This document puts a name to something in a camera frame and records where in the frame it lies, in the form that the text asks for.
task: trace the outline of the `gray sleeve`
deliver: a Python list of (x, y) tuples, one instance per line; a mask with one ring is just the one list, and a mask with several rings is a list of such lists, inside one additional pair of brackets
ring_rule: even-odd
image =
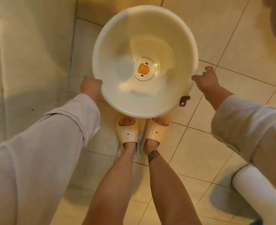
[(0, 144), (0, 224), (49, 225), (100, 114), (78, 95)]
[(211, 134), (252, 163), (276, 189), (276, 109), (236, 95), (217, 109)]

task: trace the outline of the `cream slide sandal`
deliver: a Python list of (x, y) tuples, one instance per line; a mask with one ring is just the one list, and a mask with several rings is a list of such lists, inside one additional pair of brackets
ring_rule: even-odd
[(134, 158), (136, 158), (137, 155), (140, 153), (140, 144), (138, 143), (139, 142), (139, 125), (138, 125), (138, 121), (136, 119), (136, 121), (133, 125), (119, 126), (118, 122), (122, 117), (124, 117), (124, 115), (119, 117), (119, 119), (116, 122), (116, 134), (117, 134), (117, 138), (120, 142), (121, 150), (122, 151), (125, 150), (125, 146), (123, 145), (124, 143), (136, 142), (137, 152), (134, 156)]
[(141, 150), (143, 151), (144, 143), (147, 139), (158, 141), (160, 145), (160, 142), (162, 141), (163, 136), (169, 129), (169, 125), (170, 124), (168, 124), (168, 126), (160, 125), (154, 122), (153, 119), (148, 119), (144, 127), (144, 132), (143, 132), (142, 141), (140, 145)]

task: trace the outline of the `white sleeve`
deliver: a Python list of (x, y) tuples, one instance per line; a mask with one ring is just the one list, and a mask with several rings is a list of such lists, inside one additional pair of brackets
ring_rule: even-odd
[(252, 163), (276, 189), (276, 109), (236, 95), (217, 109), (211, 134)]
[(78, 161), (100, 126), (80, 94), (0, 144), (0, 225), (49, 225)]

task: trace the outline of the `tattoo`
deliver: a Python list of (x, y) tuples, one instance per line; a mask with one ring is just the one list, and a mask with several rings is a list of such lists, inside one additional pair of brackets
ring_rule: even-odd
[(151, 153), (148, 155), (148, 163), (157, 158), (159, 155), (160, 153), (157, 150), (151, 151)]

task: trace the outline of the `leg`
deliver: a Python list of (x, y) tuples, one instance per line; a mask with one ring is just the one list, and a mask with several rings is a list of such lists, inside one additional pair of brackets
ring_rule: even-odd
[[(168, 125), (164, 118), (153, 120), (160, 125)], [(143, 150), (148, 156), (151, 193), (161, 223), (201, 225), (183, 183), (157, 149), (157, 141), (146, 140)]]
[[(132, 125), (135, 119), (124, 116), (120, 126)], [(133, 158), (136, 143), (124, 143), (125, 151), (99, 184), (83, 225), (123, 224), (131, 197)]]

